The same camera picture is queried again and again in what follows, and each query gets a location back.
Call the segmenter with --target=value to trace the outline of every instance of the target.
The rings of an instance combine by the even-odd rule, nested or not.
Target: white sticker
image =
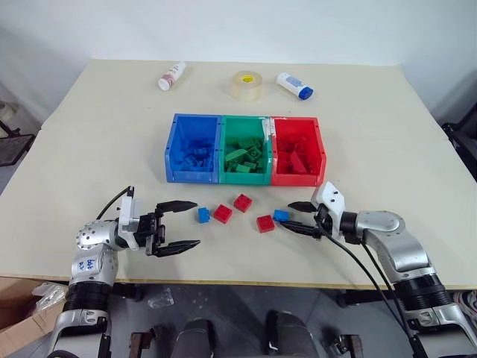
[[[93,271],[96,269],[96,259],[85,259],[78,263],[78,271]]]
[[[262,127],[263,134],[265,135],[265,141],[268,141],[269,136],[274,136],[275,132],[275,121],[270,117],[261,117],[262,118]]]

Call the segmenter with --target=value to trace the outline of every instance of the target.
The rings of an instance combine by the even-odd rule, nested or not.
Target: white wall
[[[476,2],[0,0],[0,82],[44,121],[89,57],[400,64],[456,120],[477,100]]]

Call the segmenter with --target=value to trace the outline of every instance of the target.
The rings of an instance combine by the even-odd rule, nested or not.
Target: red bin
[[[326,153],[315,117],[271,117],[272,185],[319,186],[323,183]]]

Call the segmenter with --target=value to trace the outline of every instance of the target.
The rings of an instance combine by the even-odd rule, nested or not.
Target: blue bin
[[[174,116],[164,154],[169,183],[218,183],[221,123],[221,116]]]

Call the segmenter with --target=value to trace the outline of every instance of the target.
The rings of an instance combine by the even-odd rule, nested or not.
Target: blue bottle cap
[[[313,94],[313,89],[310,87],[305,87],[303,88],[300,93],[298,94],[298,97],[301,99],[308,99],[310,96]]]

